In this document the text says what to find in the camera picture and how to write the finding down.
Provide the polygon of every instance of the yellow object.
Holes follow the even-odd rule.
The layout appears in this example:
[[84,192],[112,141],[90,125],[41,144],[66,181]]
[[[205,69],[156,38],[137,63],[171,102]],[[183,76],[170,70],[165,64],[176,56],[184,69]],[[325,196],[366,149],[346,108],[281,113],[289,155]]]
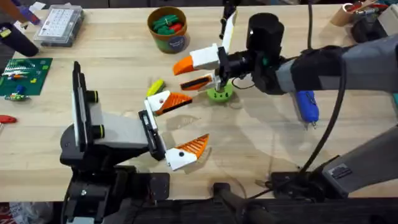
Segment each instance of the yellow object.
[[154,84],[152,84],[148,91],[147,91],[147,96],[152,96],[155,95],[156,93],[160,93],[163,88],[164,88],[164,81],[163,80],[157,80]]
[[10,35],[10,34],[11,34],[11,30],[9,30],[9,29],[6,29],[6,30],[0,32],[0,36],[1,36],[2,38],[6,38],[6,37],[8,37],[8,35]]
[[104,129],[103,129],[103,128],[104,128],[104,127],[103,127],[102,125],[99,126],[99,129],[100,129],[100,131],[101,131],[101,138],[104,137]]
[[95,97],[94,101],[95,101],[95,103],[97,103],[98,102],[98,92],[97,91],[94,91],[94,97]]

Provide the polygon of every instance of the blue connector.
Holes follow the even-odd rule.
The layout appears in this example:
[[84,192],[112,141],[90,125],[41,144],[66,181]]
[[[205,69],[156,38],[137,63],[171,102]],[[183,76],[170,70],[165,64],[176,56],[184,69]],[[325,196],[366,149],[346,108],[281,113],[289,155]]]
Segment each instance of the blue connector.
[[319,109],[313,91],[298,91],[295,96],[301,118],[315,129],[319,120]]

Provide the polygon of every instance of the label on cup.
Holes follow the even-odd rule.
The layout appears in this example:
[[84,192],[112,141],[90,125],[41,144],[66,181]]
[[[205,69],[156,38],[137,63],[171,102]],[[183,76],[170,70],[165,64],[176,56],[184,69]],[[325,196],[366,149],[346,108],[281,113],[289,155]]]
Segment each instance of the label on cup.
[[186,41],[185,36],[176,36],[170,38],[167,43],[173,51],[179,52],[184,48]]

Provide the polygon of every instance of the white label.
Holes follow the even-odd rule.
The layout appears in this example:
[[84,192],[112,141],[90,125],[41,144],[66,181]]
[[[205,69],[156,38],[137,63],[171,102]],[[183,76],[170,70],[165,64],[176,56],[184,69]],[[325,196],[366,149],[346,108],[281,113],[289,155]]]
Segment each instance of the white label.
[[39,36],[62,37],[72,15],[73,9],[52,9],[39,32]]

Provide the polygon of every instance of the red marker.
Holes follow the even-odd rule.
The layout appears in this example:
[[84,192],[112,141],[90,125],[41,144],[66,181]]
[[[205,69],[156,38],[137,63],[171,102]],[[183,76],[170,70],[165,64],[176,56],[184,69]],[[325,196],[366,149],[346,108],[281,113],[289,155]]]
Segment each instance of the red marker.
[[176,23],[176,24],[170,26],[169,29],[174,30],[174,33],[176,33],[177,31],[182,29],[182,24],[181,23]]
[[0,131],[4,124],[12,124],[15,122],[17,122],[17,119],[13,118],[12,116],[0,115]]

